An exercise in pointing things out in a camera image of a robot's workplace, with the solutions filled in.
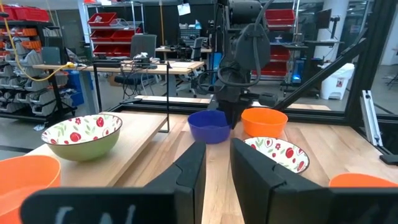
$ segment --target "gray chair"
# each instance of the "gray chair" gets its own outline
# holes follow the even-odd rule
[[[156,37],[157,36],[153,34],[136,34],[132,36],[130,57],[134,58],[137,54],[142,52],[146,52],[148,57],[155,57]],[[141,94],[141,90],[144,90],[145,95],[147,95],[146,86],[149,86],[154,95],[154,91],[151,87],[151,85],[155,83],[154,75],[148,75],[148,73],[136,73],[129,76],[116,75],[114,81],[127,85],[132,91],[137,90],[137,94],[139,95]]]
[[[191,60],[199,62],[201,58],[201,43],[203,40],[205,40],[205,37],[199,37],[195,39],[195,42],[193,43],[192,47],[192,54],[191,54]],[[180,84],[180,86],[177,88],[177,92],[183,91],[183,90],[189,90],[190,92],[193,93],[193,97],[197,97],[197,93],[195,91],[196,88],[196,79],[199,76],[199,74],[203,71],[192,71],[191,74],[189,75],[180,75],[180,79],[184,82]]]

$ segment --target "floor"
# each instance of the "floor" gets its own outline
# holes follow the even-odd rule
[[[396,102],[396,96],[398,94],[398,85],[392,85],[391,87],[386,86],[386,82],[389,79],[384,77],[394,76],[398,72],[398,65],[395,66],[380,66],[376,73],[372,93],[374,102],[377,106],[384,108],[384,110],[376,107],[377,113],[394,113],[398,114],[398,104]],[[117,105],[122,100],[123,90],[120,86],[110,86],[106,78],[100,78],[101,98],[103,102],[103,109],[111,108]],[[152,86],[155,95],[162,95],[165,93],[165,86],[156,84]],[[279,90],[278,82],[260,82],[260,84],[250,88],[254,93],[277,93],[279,98],[282,98],[283,93]],[[183,91],[178,94],[179,97],[193,97],[192,93]],[[210,95],[198,95],[198,98],[210,98]],[[297,100],[296,103],[301,104],[312,104],[312,105],[326,105],[333,111],[344,111],[345,105],[348,98],[348,91],[346,91],[343,100],[323,100],[315,99],[314,97],[302,97]],[[85,115],[85,106],[81,105],[78,107],[76,112],[77,116]],[[0,147],[0,160],[12,157],[20,156],[22,153],[19,152],[19,148],[23,149],[35,149],[43,144],[40,139],[42,131],[35,131],[33,127],[37,125],[34,123],[25,123],[13,119],[0,118],[0,142],[5,150],[13,150],[17,152],[5,151]]]

